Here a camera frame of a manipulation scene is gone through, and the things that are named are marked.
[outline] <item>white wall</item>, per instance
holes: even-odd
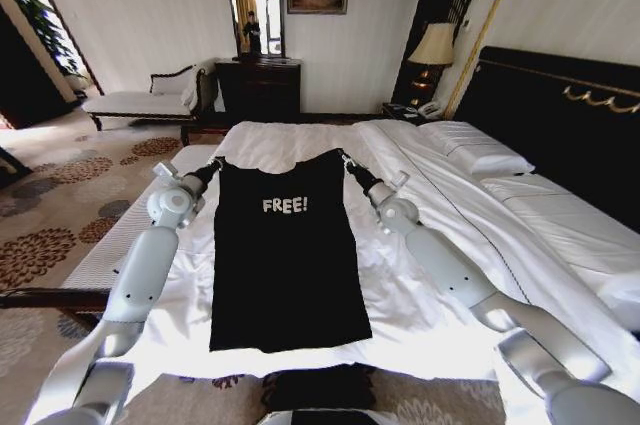
[[[376,111],[393,92],[418,0],[349,0],[346,15],[286,15],[307,112]],[[236,54],[228,0],[55,0],[105,92]]]
[[[492,2],[472,0],[472,30],[456,41],[436,93],[445,105]],[[640,0],[502,0],[483,45],[640,65],[639,32]]]

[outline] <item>mirror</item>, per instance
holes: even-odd
[[[239,58],[285,57],[283,0],[229,0]]]

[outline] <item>white cushion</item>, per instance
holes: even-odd
[[[179,75],[169,77],[151,75],[151,93],[154,95],[180,94],[187,86],[193,74],[193,66],[186,68]]]
[[[189,116],[180,95],[153,95],[146,92],[114,92],[82,104],[88,113],[133,113]]]
[[[437,151],[478,179],[529,173],[534,166],[466,122],[439,121],[420,125]]]
[[[198,103],[198,95],[196,93],[198,80],[198,69],[194,68],[189,71],[189,78],[186,86],[180,95],[180,103],[187,110],[193,110]]]

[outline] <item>black tank top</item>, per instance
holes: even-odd
[[[210,350],[371,338],[337,150],[282,174],[226,162],[219,174]]]

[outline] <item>floral carpet pattern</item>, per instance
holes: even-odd
[[[0,290],[59,286],[146,188],[153,166],[181,147],[175,125],[103,123],[104,131],[96,132],[77,109],[26,130],[0,130],[0,145],[33,170],[0,190]],[[191,142],[221,139],[200,135]],[[2,423],[23,423],[55,361],[86,333],[56,310],[0,310]],[[249,375],[162,377],[118,423],[252,425],[269,411],[267,382]],[[394,413],[400,424],[504,423],[493,382],[424,381],[368,367],[363,383],[375,397],[373,408]]]

